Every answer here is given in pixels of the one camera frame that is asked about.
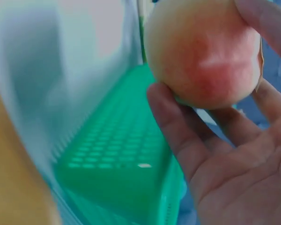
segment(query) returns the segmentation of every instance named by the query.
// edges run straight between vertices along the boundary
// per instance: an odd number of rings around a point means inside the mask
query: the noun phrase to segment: wooden surface
[[[60,225],[48,187],[28,157],[0,97],[0,225]]]

